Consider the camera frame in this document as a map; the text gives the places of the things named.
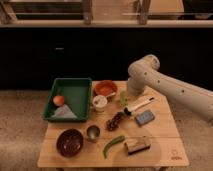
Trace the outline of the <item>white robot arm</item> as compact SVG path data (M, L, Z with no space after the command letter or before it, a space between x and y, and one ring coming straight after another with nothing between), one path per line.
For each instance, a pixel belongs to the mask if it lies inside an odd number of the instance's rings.
M152 54L131 63L128 67L127 91L138 96L149 86L213 124L213 91L166 76L158 71L159 67L159 59Z

